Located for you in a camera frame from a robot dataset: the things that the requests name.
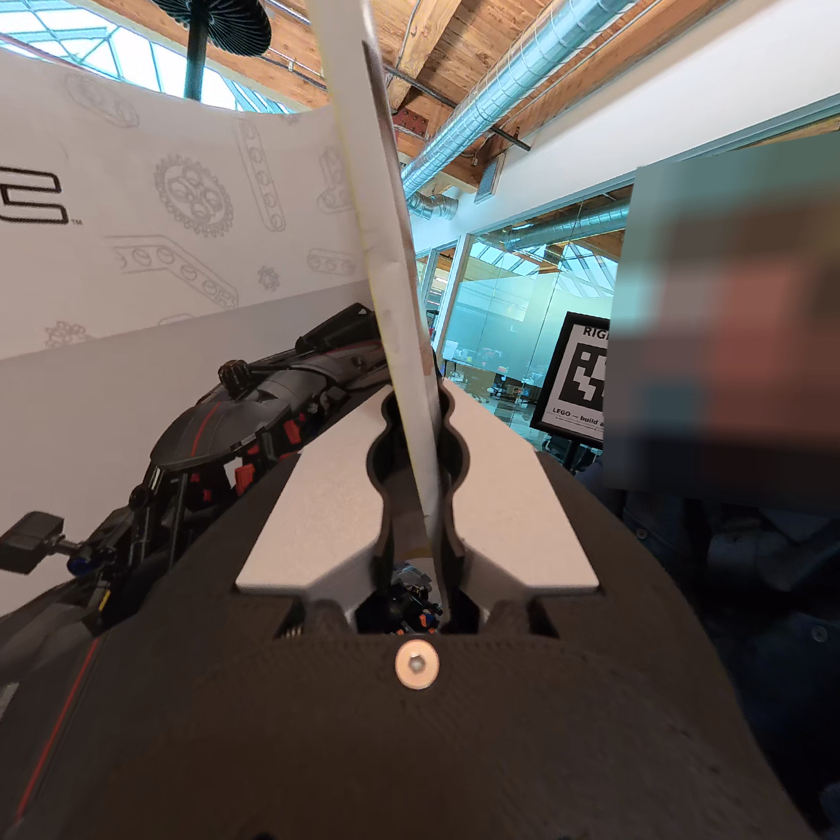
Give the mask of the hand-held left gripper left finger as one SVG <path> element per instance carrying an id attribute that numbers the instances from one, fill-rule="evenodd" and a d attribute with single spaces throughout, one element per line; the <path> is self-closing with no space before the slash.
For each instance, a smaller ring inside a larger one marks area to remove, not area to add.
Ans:
<path id="1" fill-rule="evenodd" d="M 374 589 L 384 502 L 367 457 L 385 431 L 382 387 L 310 442 L 236 580 L 247 594 L 337 602 L 346 616 Z"/>

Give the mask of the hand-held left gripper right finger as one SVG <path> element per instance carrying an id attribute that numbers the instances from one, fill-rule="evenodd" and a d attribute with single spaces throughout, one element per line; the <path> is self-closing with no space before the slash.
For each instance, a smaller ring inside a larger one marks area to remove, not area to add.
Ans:
<path id="1" fill-rule="evenodd" d="M 500 601 L 594 593 L 599 581 L 534 447 L 456 384 L 441 385 L 465 456 L 451 501 L 465 550 L 458 588 L 483 613 Z"/>

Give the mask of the lego car chassis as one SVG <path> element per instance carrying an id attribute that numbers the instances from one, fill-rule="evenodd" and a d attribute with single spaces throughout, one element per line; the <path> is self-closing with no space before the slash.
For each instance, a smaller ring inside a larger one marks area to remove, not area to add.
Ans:
<path id="1" fill-rule="evenodd" d="M 431 600 L 432 578 L 410 563 L 398 563 L 386 598 L 385 631 L 389 634 L 435 634 L 443 615 Z"/>

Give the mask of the lego instruction booklet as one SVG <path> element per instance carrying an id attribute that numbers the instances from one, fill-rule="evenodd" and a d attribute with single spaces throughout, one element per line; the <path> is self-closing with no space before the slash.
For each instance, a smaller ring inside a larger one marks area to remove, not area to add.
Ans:
<path id="1" fill-rule="evenodd" d="M 205 357 L 273 350 L 359 295 L 396 379 L 428 528 L 439 407 L 417 307 L 369 2 L 310 2 L 331 102 L 255 118 L 2 58 L 2 508 L 125 501 Z M 204 535 L 110 631 L 65 585 L 2 617 L 2 835 L 354 838 L 383 823 L 382 746 L 338 698 L 369 671 L 407 692 L 393 642 L 277 637 L 288 605 L 233 592 L 293 464 Z"/>

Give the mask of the black framed marker sign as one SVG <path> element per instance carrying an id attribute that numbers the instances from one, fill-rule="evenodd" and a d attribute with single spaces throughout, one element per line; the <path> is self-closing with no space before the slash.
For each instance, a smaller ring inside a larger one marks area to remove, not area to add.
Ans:
<path id="1" fill-rule="evenodd" d="M 530 427 L 603 447 L 603 393 L 610 320 L 568 312 Z"/>

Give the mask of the person's dark blue jacket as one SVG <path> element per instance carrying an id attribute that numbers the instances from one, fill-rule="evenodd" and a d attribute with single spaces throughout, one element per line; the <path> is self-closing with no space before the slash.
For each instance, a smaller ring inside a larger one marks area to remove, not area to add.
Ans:
<path id="1" fill-rule="evenodd" d="M 576 478 L 678 585 L 792 800 L 838 838 L 838 519 L 613 489 L 599 458 Z"/>

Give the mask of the black metal pole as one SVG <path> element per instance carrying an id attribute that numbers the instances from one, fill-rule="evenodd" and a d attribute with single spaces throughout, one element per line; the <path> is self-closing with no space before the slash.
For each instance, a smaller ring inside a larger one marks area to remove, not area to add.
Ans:
<path id="1" fill-rule="evenodd" d="M 184 97 L 200 101 L 207 41 L 236 56 L 261 56 L 270 47 L 270 21 L 259 1 L 155 1 L 188 28 Z"/>

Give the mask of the silver air duct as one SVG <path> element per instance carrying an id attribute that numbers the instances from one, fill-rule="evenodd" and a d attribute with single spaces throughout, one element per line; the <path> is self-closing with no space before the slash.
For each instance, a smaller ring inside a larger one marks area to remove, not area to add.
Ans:
<path id="1" fill-rule="evenodd" d="M 425 196 L 421 188 L 632 5 L 631 1 L 557 1 L 546 6 L 402 170 L 409 213 L 424 219 L 453 218 L 458 208 L 455 199 Z"/>

